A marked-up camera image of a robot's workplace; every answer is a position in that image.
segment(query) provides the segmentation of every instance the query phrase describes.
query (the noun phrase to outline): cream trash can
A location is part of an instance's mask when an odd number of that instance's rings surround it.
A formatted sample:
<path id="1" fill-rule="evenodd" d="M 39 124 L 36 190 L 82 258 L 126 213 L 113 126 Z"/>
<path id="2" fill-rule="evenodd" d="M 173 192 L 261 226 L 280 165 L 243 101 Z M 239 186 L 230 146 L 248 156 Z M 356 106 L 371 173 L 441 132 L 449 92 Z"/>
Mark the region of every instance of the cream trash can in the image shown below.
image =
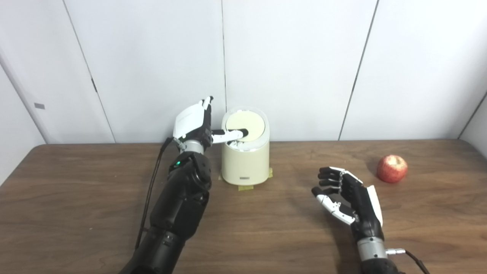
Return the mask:
<path id="1" fill-rule="evenodd" d="M 237 107 L 225 114 L 222 128 L 248 130 L 248 135 L 222 147 L 222 177 L 234 185 L 250 186 L 269 177 L 269 122 L 251 107 Z"/>

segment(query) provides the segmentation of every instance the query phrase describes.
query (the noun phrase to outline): white wall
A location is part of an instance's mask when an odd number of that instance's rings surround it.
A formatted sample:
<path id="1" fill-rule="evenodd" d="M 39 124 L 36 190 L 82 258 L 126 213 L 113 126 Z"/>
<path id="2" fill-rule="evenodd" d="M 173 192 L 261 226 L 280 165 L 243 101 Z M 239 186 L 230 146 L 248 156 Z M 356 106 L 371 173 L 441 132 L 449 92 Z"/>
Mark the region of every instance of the white wall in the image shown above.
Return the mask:
<path id="1" fill-rule="evenodd" d="M 63 1 L 0 1 L 0 59 L 48 143 L 113 142 Z"/>
<path id="2" fill-rule="evenodd" d="M 225 113 L 220 0 L 67 0 L 117 142 L 160 142 L 208 95 Z"/>
<path id="3" fill-rule="evenodd" d="M 0 185 L 44 139 L 0 66 Z"/>
<path id="4" fill-rule="evenodd" d="M 224 0 L 227 108 L 271 140 L 337 140 L 376 0 Z"/>
<path id="5" fill-rule="evenodd" d="M 486 49 L 487 1 L 381 0 L 341 139 L 458 138 Z"/>
<path id="6" fill-rule="evenodd" d="M 487 2 L 381 0 L 344 120 L 376 3 L 0 1 L 0 63 L 48 143 L 159 142 L 207 95 L 213 128 L 250 105 L 273 140 L 457 138 L 487 90 Z"/>
<path id="7" fill-rule="evenodd" d="M 479 106 L 460 138 L 472 144 L 484 157 L 487 157 L 487 100 Z"/>

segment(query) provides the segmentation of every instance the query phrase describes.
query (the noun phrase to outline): red apple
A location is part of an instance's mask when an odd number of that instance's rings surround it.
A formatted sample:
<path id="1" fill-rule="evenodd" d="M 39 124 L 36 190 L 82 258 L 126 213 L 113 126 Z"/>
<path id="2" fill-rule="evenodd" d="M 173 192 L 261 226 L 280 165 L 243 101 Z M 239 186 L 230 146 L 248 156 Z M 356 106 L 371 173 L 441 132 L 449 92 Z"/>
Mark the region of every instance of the red apple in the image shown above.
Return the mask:
<path id="1" fill-rule="evenodd" d="M 387 183 L 399 182 L 407 171 L 408 164 L 397 155 L 384 156 L 377 165 L 377 177 Z"/>

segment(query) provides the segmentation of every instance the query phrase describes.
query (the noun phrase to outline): robotic hand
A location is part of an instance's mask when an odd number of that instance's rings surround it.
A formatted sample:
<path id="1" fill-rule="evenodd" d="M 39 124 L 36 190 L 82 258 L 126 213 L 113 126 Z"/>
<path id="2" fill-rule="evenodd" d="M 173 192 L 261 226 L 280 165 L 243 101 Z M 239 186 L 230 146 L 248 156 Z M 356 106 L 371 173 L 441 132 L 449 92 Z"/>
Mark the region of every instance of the robotic hand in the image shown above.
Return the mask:
<path id="1" fill-rule="evenodd" d="M 333 216 L 350 225 L 360 254 L 363 274 L 400 274 L 388 254 L 405 253 L 404 249 L 384 248 L 382 212 L 374 186 L 364 187 L 350 172 L 336 167 L 320 168 L 319 185 L 313 188 L 316 199 Z M 337 202 L 330 195 L 341 195 L 350 207 Z"/>
<path id="2" fill-rule="evenodd" d="M 173 137 L 181 151 L 203 153 L 214 143 L 234 141 L 248 135 L 246 129 L 211 130 L 211 101 L 213 97 L 186 108 L 177 117 Z"/>
<path id="3" fill-rule="evenodd" d="M 212 100 L 213 97 L 207 97 L 177 116 L 173 137 L 166 140 L 157 158 L 136 250 L 121 274 L 172 273 L 185 242 L 196 233 L 208 204 L 211 169 L 203 153 L 213 143 L 247 136 L 245 129 L 210 129 Z M 180 155 L 169 166 L 167 183 L 150 214 L 150 228 L 140 242 L 162 153 L 172 141 L 178 144 Z"/>

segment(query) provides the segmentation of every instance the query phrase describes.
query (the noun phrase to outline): wooden table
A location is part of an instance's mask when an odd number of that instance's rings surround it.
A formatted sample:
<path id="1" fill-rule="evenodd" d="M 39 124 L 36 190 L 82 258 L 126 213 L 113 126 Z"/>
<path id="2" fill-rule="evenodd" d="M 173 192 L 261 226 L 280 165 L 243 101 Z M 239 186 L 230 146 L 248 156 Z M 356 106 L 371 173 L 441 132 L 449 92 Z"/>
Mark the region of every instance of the wooden table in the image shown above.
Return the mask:
<path id="1" fill-rule="evenodd" d="M 133 252 L 158 149 L 33 149 L 0 187 L 0 273 L 118 273 Z M 385 154 L 409 163 L 401 183 L 374 176 Z M 221 148 L 206 155 L 219 171 Z M 168 149 L 158 181 L 175 156 Z M 487 161 L 463 141 L 273 142 L 271 166 L 273 178 L 240 192 L 213 173 L 208 208 L 174 273 L 359 274 L 350 230 L 310 192 L 322 166 L 375 185 L 386 247 L 410 250 L 432 274 L 487 273 Z M 392 259 L 420 273 L 407 256 Z"/>

